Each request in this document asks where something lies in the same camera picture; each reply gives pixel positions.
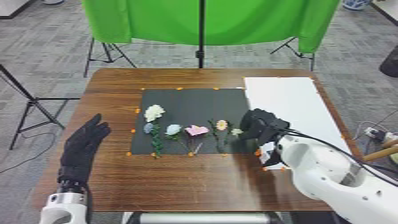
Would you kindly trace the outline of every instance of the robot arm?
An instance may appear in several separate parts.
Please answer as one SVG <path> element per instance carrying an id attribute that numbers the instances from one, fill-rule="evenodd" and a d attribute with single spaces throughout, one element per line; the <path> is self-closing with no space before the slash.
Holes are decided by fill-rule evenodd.
<path id="1" fill-rule="evenodd" d="M 247 116 L 253 121 L 249 118 L 242 120 L 246 133 L 240 137 L 258 138 L 265 136 L 263 132 L 269 132 L 269 139 L 263 139 L 262 143 L 276 142 L 272 158 L 263 166 L 285 162 L 292 168 L 299 191 L 311 199 L 329 204 L 351 223 L 397 223 L 398 188 L 391 185 L 397 181 L 365 165 L 367 170 L 335 147 L 297 134 L 290 135 L 288 122 L 279 120 L 272 113 L 256 109 L 247 112 Z"/>
<path id="2" fill-rule="evenodd" d="M 100 124 L 100 121 L 102 115 L 98 114 L 66 141 L 59 189 L 57 193 L 48 196 L 40 224 L 54 224 L 68 216 L 72 216 L 70 224 L 91 223 L 93 198 L 88 182 L 98 146 L 111 134 L 109 124 Z"/>

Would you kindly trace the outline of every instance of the wooden table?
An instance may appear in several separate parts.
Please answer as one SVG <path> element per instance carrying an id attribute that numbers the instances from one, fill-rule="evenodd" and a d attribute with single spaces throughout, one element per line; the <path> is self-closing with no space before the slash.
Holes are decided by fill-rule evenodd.
<path id="1" fill-rule="evenodd" d="M 64 140 L 93 115 L 102 113 L 112 134 L 98 151 L 89 181 L 96 211 L 331 210 L 326 203 L 297 191 L 290 171 L 263 172 L 253 155 L 223 157 L 214 154 L 196 158 L 168 155 L 157 161 L 150 155 L 127 156 L 143 88 L 244 87 L 244 76 L 315 77 L 315 74 L 279 69 L 102 69 L 96 72 L 36 187 L 38 208 L 57 188 Z M 315 84 L 352 153 L 361 156 L 317 78 Z"/>

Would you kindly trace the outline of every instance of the black mat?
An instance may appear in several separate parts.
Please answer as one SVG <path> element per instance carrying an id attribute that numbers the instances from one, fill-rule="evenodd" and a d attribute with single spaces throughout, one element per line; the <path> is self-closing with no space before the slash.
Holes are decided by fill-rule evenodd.
<path id="1" fill-rule="evenodd" d="M 246 92 L 240 89 L 187 89 L 187 90 L 146 90 L 143 95 L 141 103 L 141 114 L 137 117 L 136 124 L 136 135 L 132 142 L 132 153 L 152 154 L 152 135 L 144 133 L 144 113 L 152 105 L 159 104 L 166 113 L 159 119 L 162 127 L 162 142 L 164 149 L 162 154 L 187 154 L 187 150 L 178 142 L 166 139 L 166 129 L 171 124 L 180 124 L 184 128 L 192 124 L 207 126 L 210 134 L 203 139 L 198 139 L 194 145 L 203 142 L 200 154 L 221 153 L 217 151 L 217 142 L 212 135 L 212 127 L 208 120 L 214 119 L 228 120 L 233 123 L 235 128 L 240 126 L 240 119 L 249 110 Z M 224 139 L 228 131 L 219 132 L 221 138 Z M 184 143 L 187 144 L 187 134 L 184 134 Z M 258 149 L 253 141 L 240 141 L 231 135 L 230 144 L 224 147 L 226 153 L 253 153 Z"/>

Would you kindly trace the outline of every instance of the white paper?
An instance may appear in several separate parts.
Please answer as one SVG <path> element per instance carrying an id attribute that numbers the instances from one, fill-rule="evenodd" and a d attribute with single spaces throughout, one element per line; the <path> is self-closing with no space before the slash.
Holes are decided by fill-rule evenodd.
<path id="1" fill-rule="evenodd" d="M 260 108 L 272 112 L 278 118 L 290 122 L 292 129 L 331 142 L 351 153 L 311 78 L 247 77 L 246 89 L 251 109 Z M 262 150 L 265 162 L 274 144 L 265 144 Z"/>

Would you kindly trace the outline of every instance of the pink flower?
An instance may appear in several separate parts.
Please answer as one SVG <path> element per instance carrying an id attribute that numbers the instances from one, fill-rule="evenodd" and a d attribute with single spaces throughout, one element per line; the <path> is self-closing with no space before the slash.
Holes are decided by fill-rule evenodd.
<path id="1" fill-rule="evenodd" d="M 191 127 L 185 128 L 185 131 L 189 132 L 191 136 L 198 136 L 208 133 L 208 128 L 191 125 Z"/>

